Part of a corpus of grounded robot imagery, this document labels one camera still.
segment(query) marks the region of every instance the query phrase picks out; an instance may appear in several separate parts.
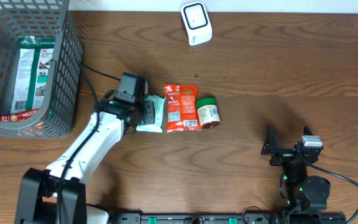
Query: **gray wire basket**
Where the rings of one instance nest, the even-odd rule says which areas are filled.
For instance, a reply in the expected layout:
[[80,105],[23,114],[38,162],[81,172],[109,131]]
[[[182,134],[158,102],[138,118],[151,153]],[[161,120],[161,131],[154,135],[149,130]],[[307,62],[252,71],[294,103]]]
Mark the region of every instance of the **gray wire basket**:
[[0,121],[0,135],[59,138],[71,129],[80,80],[77,62],[83,51],[68,3],[69,0],[0,0],[0,115],[9,114],[12,104],[19,61],[18,37],[55,39],[41,107],[24,121]]

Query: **white electronic device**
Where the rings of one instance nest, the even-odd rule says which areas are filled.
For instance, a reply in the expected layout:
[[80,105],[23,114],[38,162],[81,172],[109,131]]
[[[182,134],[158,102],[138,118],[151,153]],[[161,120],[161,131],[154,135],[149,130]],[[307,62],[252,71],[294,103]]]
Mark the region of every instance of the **white electronic device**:
[[211,40],[212,26],[202,2],[185,4],[181,8],[181,21],[191,46]]

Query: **red chip bag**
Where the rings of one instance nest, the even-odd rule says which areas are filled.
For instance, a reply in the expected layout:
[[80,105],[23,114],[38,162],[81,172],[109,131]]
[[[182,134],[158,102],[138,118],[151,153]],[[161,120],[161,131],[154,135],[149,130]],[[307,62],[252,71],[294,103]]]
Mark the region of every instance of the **red chip bag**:
[[198,87],[165,84],[164,90],[168,98],[167,132],[201,130],[196,110]]

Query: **wooden table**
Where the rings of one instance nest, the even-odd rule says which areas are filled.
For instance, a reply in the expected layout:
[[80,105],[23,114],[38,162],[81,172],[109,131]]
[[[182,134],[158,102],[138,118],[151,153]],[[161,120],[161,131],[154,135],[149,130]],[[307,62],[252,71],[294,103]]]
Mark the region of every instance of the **wooden table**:
[[[111,75],[143,75],[157,95],[164,83],[198,85],[199,97],[216,97],[222,119],[210,130],[125,136],[92,176],[89,203],[145,213],[277,210],[287,201],[278,192],[282,169],[260,157],[267,124],[285,147],[309,125],[325,146],[316,164],[358,182],[358,15],[210,13],[212,40],[190,47],[179,13],[71,14],[85,63]],[[99,98],[118,86],[87,74]],[[61,155],[92,105],[82,80],[69,136],[0,137],[0,223],[12,223],[25,171]],[[355,186],[312,169],[309,175],[331,181],[329,212],[353,214]]]

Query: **red snack bag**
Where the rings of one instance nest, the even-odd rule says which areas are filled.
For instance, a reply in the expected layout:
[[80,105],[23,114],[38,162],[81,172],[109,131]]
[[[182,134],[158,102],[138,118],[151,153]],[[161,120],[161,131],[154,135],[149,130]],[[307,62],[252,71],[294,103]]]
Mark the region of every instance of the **red snack bag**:
[[196,110],[198,87],[165,84],[164,90],[168,98],[167,132],[201,130]]
[[37,111],[38,111],[38,109],[34,109],[34,110],[23,111],[23,112],[11,114],[11,115],[3,115],[3,116],[0,116],[0,121],[23,121],[23,120],[33,116],[35,114],[35,112],[37,112]]

